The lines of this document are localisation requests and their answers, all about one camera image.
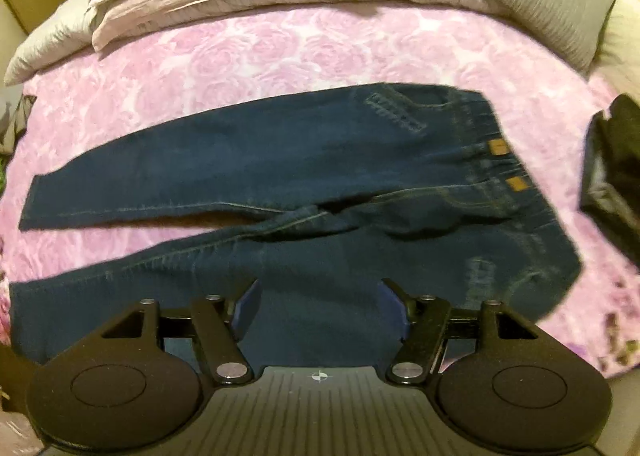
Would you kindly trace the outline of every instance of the pant leg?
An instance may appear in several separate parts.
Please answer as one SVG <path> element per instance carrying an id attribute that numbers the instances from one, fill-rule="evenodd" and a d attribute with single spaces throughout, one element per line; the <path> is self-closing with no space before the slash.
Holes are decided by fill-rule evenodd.
<path id="1" fill-rule="evenodd" d="M 420 107 L 372 84 L 242 103 L 130 134 L 36 176 L 20 229 L 208 211 L 267 218 L 419 186 L 430 171 L 446 177 L 431 154 L 450 137 L 416 113 L 446 106 L 456 91 L 402 89 L 419 95 Z"/>
<path id="2" fill-rule="evenodd" d="M 429 124 L 417 152 L 428 157 L 421 186 L 303 207 L 14 284 L 16 349 L 44 362 L 140 298 L 184 306 L 207 293 L 231 295 L 249 277 L 264 293 L 241 349 L 257 370 L 387 364 L 399 339 L 377 307 L 383 277 L 458 307 L 497 298 L 530 319 L 550 312 L 579 263 L 486 101 L 459 93 L 454 103 L 420 106 L 418 87 L 394 89 L 385 96 Z M 389 123 L 391 132 L 398 122 Z"/>

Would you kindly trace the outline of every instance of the jeans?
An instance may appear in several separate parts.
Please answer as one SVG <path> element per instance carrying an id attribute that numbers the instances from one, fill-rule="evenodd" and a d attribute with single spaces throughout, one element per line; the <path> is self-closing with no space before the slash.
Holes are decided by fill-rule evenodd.
<path id="1" fill-rule="evenodd" d="M 454 306 L 550 312 L 580 269 L 477 92 L 372 84 L 210 110 L 37 177 L 22 229 L 231 211 L 256 217 L 11 285 L 15 349 L 44 362 L 141 298 L 181 307 L 258 278 L 239 344 L 254 370 L 388 364 L 390 277 Z"/>

